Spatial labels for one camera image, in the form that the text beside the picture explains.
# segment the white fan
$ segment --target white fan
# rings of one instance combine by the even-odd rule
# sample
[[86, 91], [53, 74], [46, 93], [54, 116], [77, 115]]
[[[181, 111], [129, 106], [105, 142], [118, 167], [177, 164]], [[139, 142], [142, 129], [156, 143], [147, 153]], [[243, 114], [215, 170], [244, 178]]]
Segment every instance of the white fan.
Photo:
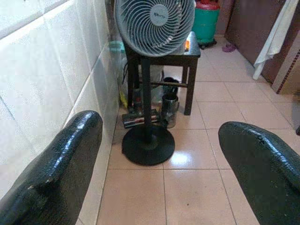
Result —
[[166, 128], [151, 124], [150, 59], [176, 51], [188, 37], [195, 16], [194, 0], [117, 0], [115, 18], [123, 40], [142, 55], [145, 124], [123, 138], [122, 152], [135, 163], [155, 165], [174, 152]]

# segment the pink slipper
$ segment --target pink slipper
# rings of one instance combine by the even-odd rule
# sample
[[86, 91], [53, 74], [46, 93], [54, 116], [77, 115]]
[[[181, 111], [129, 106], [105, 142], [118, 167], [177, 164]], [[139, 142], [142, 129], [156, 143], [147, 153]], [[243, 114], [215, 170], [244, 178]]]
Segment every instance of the pink slipper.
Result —
[[232, 53], [236, 47], [232, 44], [226, 44], [226, 46], [222, 47], [223, 52], [225, 53]]

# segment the fan base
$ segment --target fan base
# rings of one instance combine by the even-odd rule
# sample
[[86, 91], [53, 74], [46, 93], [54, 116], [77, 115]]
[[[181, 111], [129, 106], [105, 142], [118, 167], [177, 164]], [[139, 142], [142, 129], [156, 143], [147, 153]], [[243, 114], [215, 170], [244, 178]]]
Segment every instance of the fan base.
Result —
[[140, 165], [156, 165], [168, 160], [174, 150], [172, 134], [164, 127], [152, 125], [152, 140], [145, 142], [145, 126], [132, 128], [123, 138], [122, 153]]

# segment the green bucket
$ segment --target green bucket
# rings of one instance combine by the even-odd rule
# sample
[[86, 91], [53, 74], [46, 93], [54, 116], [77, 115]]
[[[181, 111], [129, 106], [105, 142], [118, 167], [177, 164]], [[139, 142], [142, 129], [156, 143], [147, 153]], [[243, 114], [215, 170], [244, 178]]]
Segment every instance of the green bucket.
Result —
[[220, 9], [195, 9], [195, 21], [192, 31], [195, 32], [198, 43], [206, 44], [214, 41]]

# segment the red lid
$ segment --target red lid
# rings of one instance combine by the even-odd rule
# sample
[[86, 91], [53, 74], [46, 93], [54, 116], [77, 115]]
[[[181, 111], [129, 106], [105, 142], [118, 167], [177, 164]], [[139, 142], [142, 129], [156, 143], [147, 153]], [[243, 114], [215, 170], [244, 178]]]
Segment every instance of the red lid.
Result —
[[205, 10], [217, 10], [220, 8], [220, 6], [214, 1], [201, 0], [201, 1], [197, 1], [196, 8], [205, 9]]

